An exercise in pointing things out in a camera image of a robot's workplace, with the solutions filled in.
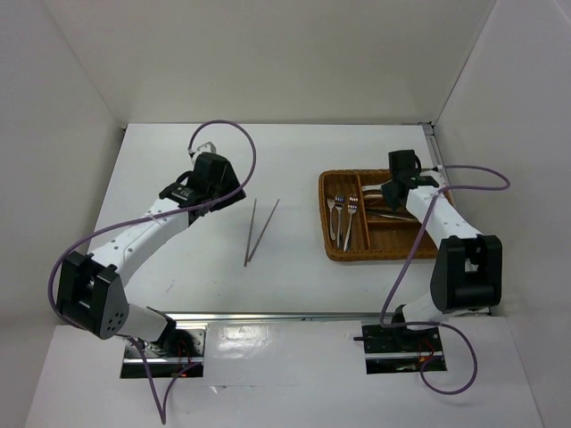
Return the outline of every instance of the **wicker basket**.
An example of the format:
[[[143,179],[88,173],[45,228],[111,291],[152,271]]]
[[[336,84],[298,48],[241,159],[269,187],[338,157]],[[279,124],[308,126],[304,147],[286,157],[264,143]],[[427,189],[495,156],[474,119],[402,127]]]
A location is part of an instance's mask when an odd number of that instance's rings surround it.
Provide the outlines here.
[[[406,221],[392,218],[380,218],[366,214],[363,185],[378,185],[391,178],[388,169],[351,169],[326,171],[319,176],[319,213],[321,228],[325,241],[325,251],[331,260],[397,260],[406,259],[420,229],[417,221]],[[329,208],[327,196],[335,197],[341,193],[348,197],[356,194],[359,198],[358,211],[353,216],[351,242],[348,251],[336,247],[329,238]],[[383,200],[378,208],[386,208]],[[333,227],[337,230],[337,214],[334,210]],[[345,236],[349,226],[347,205],[343,206],[342,229]],[[436,257],[436,246],[428,234],[425,234],[418,247],[415,259],[433,259]]]

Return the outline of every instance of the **white wall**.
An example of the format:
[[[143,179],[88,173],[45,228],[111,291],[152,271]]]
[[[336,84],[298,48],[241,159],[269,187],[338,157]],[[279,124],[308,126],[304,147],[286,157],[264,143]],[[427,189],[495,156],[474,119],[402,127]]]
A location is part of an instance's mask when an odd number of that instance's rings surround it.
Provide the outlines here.
[[[503,240],[501,310],[547,427],[571,418],[570,13],[571,0],[498,0],[436,126],[447,163],[492,166],[513,181],[504,194],[456,197]]]
[[[127,122],[436,119],[494,0],[46,0]]]
[[[120,132],[45,5],[1,10],[0,425],[15,428],[54,331],[50,267],[93,227]]]

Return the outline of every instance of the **brown wicker tray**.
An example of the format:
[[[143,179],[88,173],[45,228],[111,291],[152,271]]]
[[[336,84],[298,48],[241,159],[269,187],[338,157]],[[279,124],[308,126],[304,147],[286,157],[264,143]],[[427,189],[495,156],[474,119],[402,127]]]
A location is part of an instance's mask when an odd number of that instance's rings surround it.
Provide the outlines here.
[[[367,215],[361,187],[384,183],[390,179],[388,169],[349,169],[326,171],[319,176],[319,213],[321,228],[325,241],[325,251],[331,260],[397,260],[406,259],[414,243],[420,223],[392,218],[380,218]],[[353,216],[350,249],[343,251],[336,248],[335,242],[329,239],[329,208],[327,196],[337,193],[348,197],[356,194],[359,198],[358,211]],[[382,200],[376,207],[386,208]],[[333,216],[334,230],[337,230],[337,214]],[[347,204],[343,206],[343,236],[349,226]],[[415,259],[433,259],[436,257],[436,246],[428,234],[422,238]]]

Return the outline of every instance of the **fork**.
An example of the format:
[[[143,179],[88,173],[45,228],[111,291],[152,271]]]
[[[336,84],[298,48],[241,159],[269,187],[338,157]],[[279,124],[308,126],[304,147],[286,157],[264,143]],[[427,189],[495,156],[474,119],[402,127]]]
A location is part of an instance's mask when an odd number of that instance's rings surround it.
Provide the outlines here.
[[[352,194],[349,196],[349,201],[347,202],[347,212],[349,212],[349,226],[347,226],[347,236],[345,236],[345,245],[343,246],[343,251],[349,250],[349,240],[351,239],[351,225],[353,221],[353,214],[357,212],[357,195]]]
[[[331,238],[331,241],[334,241],[335,232],[333,231],[333,207],[335,206],[335,199],[327,198],[327,206],[329,207],[329,238]]]
[[[335,208],[337,209],[337,248],[341,248],[343,245],[343,235],[341,231],[341,211],[343,210],[343,204],[345,202],[345,197],[338,193],[335,196]]]

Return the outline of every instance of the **pair of chopsticks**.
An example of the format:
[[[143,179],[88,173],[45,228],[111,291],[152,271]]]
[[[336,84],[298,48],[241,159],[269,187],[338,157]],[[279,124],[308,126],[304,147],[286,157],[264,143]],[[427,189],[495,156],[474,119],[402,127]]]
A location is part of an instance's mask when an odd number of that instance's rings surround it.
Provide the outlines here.
[[[268,220],[266,220],[266,224],[264,225],[264,227],[261,230],[260,236],[258,237],[258,241],[256,241],[256,244],[253,246],[252,252],[250,252],[250,243],[252,242],[253,217],[256,213],[256,202],[257,201],[258,201],[257,198],[253,200],[252,219],[250,220],[250,232],[248,233],[248,244],[246,245],[246,255],[244,257],[244,267],[246,267],[248,265],[248,262],[252,261],[253,254],[256,252],[258,245],[260,245],[261,238],[264,236],[264,232],[266,232],[266,229],[268,228],[269,221],[271,220],[271,217],[274,215],[274,211],[276,210],[277,205],[279,204],[279,199],[278,199],[276,201],[276,205],[274,205],[273,210],[269,214]]]

